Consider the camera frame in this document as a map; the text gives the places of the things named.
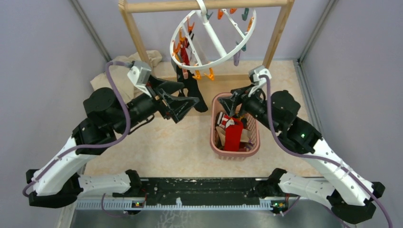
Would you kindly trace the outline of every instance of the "wooden pole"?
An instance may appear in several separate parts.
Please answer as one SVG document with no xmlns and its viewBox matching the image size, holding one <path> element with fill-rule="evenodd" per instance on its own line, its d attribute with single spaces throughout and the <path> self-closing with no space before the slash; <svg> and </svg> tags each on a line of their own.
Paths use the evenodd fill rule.
<svg viewBox="0 0 403 228">
<path fill-rule="evenodd" d="M 144 47 L 143 40 L 141 39 L 140 32 L 137 28 L 136 22 L 134 21 L 133 15 L 131 13 L 127 13 L 126 11 L 127 2 L 126 0 L 119 0 L 119 11 L 122 14 L 123 20 L 126 23 L 127 29 L 129 30 L 130 36 L 136 46 L 137 52 L 139 53 L 140 59 L 143 62 L 148 63 L 148 65 L 153 68 L 151 65 L 147 52 Z"/>
<path fill-rule="evenodd" d="M 266 51 L 266 55 L 263 59 L 263 65 L 268 69 L 271 61 L 273 60 L 274 53 L 276 52 L 276 48 L 278 43 L 280 42 L 281 35 L 283 34 L 284 27 L 286 26 L 286 22 L 288 16 L 291 12 L 292 6 L 294 5 L 294 0 L 288 0 L 286 6 L 282 6 L 280 9 L 280 13 L 278 14 L 276 25 L 274 26 L 273 34 L 271 34 L 269 46 Z"/>
<path fill-rule="evenodd" d="M 204 0 L 208 10 L 286 6 L 287 0 Z M 200 10 L 196 0 L 129 3 L 126 13 Z"/>
</svg>

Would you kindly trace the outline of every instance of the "pink basket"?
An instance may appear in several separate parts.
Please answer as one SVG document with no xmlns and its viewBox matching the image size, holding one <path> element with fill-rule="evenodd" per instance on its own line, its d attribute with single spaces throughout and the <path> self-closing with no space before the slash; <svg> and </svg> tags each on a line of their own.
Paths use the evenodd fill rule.
<svg viewBox="0 0 403 228">
<path fill-rule="evenodd" d="M 251 132 L 251 142 L 253 147 L 250 151 L 247 152 L 233 152 L 233 151 L 222 151 L 215 146 L 214 139 L 216 137 L 215 131 L 215 118 L 219 112 L 225 112 L 222 105 L 218 102 L 219 97 L 223 96 L 231 96 L 231 93 L 221 93 L 214 97 L 212 103 L 212 115 L 211 115 L 211 132 L 210 132 L 210 146 L 213 151 L 218 154 L 219 159 L 223 160 L 245 160 L 247 157 L 250 157 L 256 154 L 260 147 L 260 139 L 259 139 L 259 130 L 258 130 L 258 122 L 249 114 L 246 114 L 245 117 L 248 120 L 247 129 Z"/>
</svg>

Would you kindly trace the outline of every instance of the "teal clothespin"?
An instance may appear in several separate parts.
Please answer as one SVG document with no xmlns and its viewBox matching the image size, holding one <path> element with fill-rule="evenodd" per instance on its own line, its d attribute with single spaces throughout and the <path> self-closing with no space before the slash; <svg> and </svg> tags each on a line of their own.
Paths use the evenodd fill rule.
<svg viewBox="0 0 403 228">
<path fill-rule="evenodd" d="M 248 19 L 249 8 L 245 8 L 245 11 L 242 14 L 242 20 L 246 21 Z"/>
<path fill-rule="evenodd" d="M 207 12 L 206 12 L 207 20 L 210 19 L 210 17 L 213 15 L 213 13 L 214 13 L 214 12 L 211 12 L 211 14 L 209 15 L 209 10 L 207 10 Z"/>
<path fill-rule="evenodd" d="M 241 48 L 242 51 L 246 51 L 246 44 Z"/>
</svg>

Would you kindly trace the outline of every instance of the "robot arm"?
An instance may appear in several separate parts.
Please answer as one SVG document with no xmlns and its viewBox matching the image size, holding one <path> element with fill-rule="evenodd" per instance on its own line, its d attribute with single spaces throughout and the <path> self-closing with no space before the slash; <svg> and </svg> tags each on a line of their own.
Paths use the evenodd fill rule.
<svg viewBox="0 0 403 228">
<path fill-rule="evenodd" d="M 78 175 L 77 171 L 108 148 L 98 145 L 111 145 L 116 141 L 115 132 L 125 132 L 123 108 L 128 110 L 130 128 L 156 112 L 177 123 L 199 99 L 172 96 L 172 93 L 183 88 L 183 83 L 153 77 L 150 75 L 150 67 L 144 62 L 135 61 L 130 64 L 130 68 L 128 76 L 143 94 L 127 103 L 127 107 L 122 107 L 112 89 L 100 88 L 93 92 L 83 102 L 87 118 L 73 130 L 63 148 L 42 169 L 27 171 L 28 185 L 24 194 L 29 197 L 31 206 L 60 208 L 83 196 L 139 194 L 141 181 L 136 171 L 128 170 L 118 175 L 99 177 Z M 26 190 L 30 186 L 33 191 L 27 194 Z"/>
<path fill-rule="evenodd" d="M 265 195 L 267 191 L 278 195 L 296 194 L 323 204 L 346 222 L 357 224 L 370 219 L 375 205 L 364 188 L 379 198 L 384 192 L 384 185 L 370 182 L 358 175 L 329 147 L 319 131 L 298 118 L 300 105 L 288 91 L 277 91 L 268 101 L 261 98 L 264 96 L 261 88 L 267 83 L 261 75 L 271 78 L 269 71 L 264 66 L 259 66 L 249 72 L 252 82 L 250 86 L 231 90 L 232 96 L 219 98 L 219 102 L 230 116 L 241 105 L 239 115 L 249 113 L 268 129 L 271 129 L 269 119 L 272 119 L 274 131 L 281 132 L 278 136 L 274 134 L 280 147 L 307 161 L 328 182 L 318 182 L 275 169 L 266 182 L 257 186 L 259 195 Z M 362 186 L 351 176 L 357 178 Z"/>
</svg>

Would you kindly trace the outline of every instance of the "black sock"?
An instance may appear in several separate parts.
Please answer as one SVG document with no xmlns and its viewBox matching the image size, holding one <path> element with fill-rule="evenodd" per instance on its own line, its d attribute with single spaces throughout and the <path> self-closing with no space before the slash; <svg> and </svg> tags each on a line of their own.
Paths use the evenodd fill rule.
<svg viewBox="0 0 403 228">
<path fill-rule="evenodd" d="M 197 85 L 197 80 L 193 78 L 194 74 L 192 74 L 188 70 L 188 78 L 184 79 L 183 74 L 182 74 L 182 69 L 180 69 L 179 66 L 176 65 L 175 71 L 177 74 L 177 81 L 182 82 L 185 85 L 185 88 L 188 89 L 187 96 L 199 98 L 199 102 L 194 106 L 194 109 L 196 109 L 196 111 L 198 111 L 199 113 L 206 112 L 209 108 L 207 107 L 207 105 L 203 99 L 203 96 L 199 90 L 199 86 Z M 183 90 L 179 91 L 179 96 L 185 96 L 185 93 L 183 92 Z"/>
<path fill-rule="evenodd" d="M 203 96 L 200 93 L 199 86 L 197 85 L 197 80 L 193 78 L 194 74 L 192 74 L 188 70 L 188 75 L 189 77 L 183 81 L 183 83 L 185 84 L 185 88 L 188 89 L 187 96 L 198 97 L 200 101 L 194 106 L 194 109 L 196 109 L 196 111 L 198 111 L 199 113 L 204 113 L 209 108 L 207 107 L 206 102 L 204 101 Z"/>
</svg>

